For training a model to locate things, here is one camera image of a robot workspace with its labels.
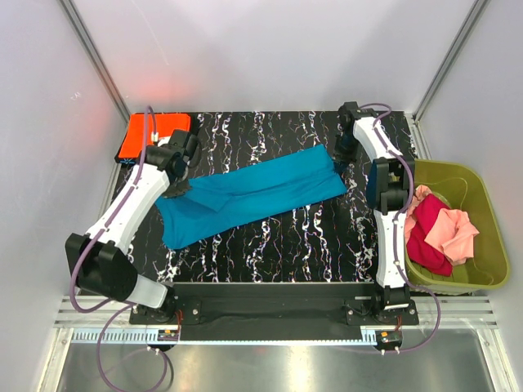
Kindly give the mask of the blue t shirt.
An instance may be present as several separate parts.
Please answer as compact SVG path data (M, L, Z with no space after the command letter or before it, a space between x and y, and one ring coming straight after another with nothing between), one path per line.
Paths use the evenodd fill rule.
M163 219L163 243L171 250L346 192L323 145L194 178L189 185L182 196L156 201Z

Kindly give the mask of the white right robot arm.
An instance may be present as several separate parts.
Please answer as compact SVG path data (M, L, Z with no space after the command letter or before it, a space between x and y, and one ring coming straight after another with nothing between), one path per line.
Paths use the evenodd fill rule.
M378 228L378 271L375 291L367 306L379 323L390 323L409 307L410 292L405 271L405 222L413 198L414 161L393 145L382 129L382 118L391 107L377 113L374 104L343 103L338 109L341 128L333 160L342 173L362 149L371 162L366 202Z

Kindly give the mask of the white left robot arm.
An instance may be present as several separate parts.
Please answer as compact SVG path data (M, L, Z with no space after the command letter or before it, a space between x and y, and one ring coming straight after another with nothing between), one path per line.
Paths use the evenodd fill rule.
M176 129L170 137L146 146L127 183L99 220L85 234L67 238L69 299L78 312L88 312L75 298L77 290L84 290L103 296L104 305L118 301L144 306L158 323L168 323L175 317L177 304L168 287L138 274L127 254L154 203L190 190L191 162L200 155L196 131Z

